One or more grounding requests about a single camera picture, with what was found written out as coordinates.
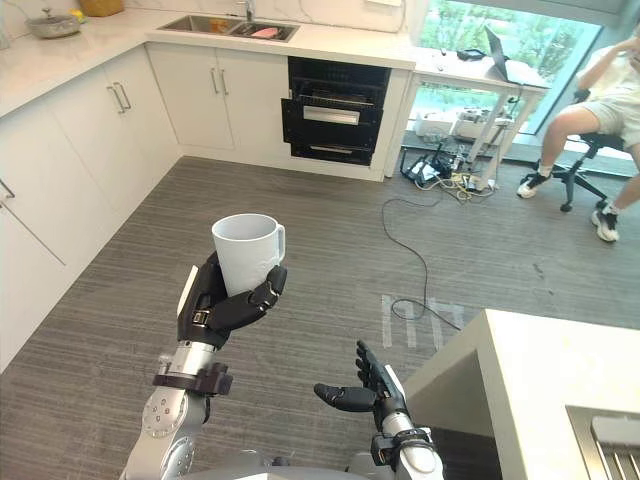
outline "window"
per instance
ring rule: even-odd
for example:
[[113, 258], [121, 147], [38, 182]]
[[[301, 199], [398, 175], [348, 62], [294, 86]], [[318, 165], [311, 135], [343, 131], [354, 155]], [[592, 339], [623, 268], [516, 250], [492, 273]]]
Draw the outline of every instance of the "window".
[[[552, 86], [522, 128], [523, 133], [536, 133], [555, 99], [571, 81], [600, 27], [503, 8], [431, 0], [419, 45], [454, 51], [478, 48], [488, 54], [485, 25], [501, 38], [506, 55], [537, 69]], [[418, 110], [491, 107], [496, 98], [496, 95], [486, 92], [423, 87], [416, 97], [412, 117]]]

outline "white mug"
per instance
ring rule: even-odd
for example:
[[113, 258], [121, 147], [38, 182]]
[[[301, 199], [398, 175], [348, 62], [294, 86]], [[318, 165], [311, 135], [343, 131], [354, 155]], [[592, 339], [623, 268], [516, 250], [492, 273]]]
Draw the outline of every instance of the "white mug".
[[224, 285], [231, 297], [253, 290], [284, 259], [284, 227], [259, 213], [241, 213], [211, 227]]

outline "white sneaker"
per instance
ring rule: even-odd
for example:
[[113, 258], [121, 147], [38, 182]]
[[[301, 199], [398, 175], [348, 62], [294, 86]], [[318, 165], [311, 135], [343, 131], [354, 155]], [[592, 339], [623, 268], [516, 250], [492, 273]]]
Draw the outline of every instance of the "white sneaker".
[[516, 193], [520, 198], [531, 198], [538, 191], [538, 187], [549, 180], [549, 178], [551, 178], [551, 175], [544, 177], [538, 172], [530, 173], [522, 179]]
[[616, 230], [617, 221], [617, 215], [602, 213], [599, 208], [591, 214], [591, 223], [597, 227], [596, 233], [605, 242], [616, 242], [620, 239], [620, 234]]

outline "laptop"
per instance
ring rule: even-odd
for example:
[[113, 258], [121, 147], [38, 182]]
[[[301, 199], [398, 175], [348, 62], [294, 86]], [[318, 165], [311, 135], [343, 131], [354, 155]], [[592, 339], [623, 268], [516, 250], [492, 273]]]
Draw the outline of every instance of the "laptop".
[[489, 39], [489, 47], [491, 48], [493, 63], [503, 79], [509, 83], [517, 83], [518, 85], [545, 88], [549, 87], [547, 82], [538, 75], [538, 72], [526, 63], [516, 62], [515, 60], [506, 60], [504, 57], [504, 51], [502, 50], [502, 42], [498, 36], [486, 25], [484, 29], [487, 32], [487, 38]]

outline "faucet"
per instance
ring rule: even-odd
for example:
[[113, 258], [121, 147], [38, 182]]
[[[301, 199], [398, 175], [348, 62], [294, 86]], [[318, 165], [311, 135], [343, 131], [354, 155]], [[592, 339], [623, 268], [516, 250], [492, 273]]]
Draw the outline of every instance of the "faucet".
[[253, 17], [255, 17], [256, 14], [256, 0], [243, 0], [242, 2], [238, 2], [238, 5], [247, 7], [247, 22], [253, 22]]

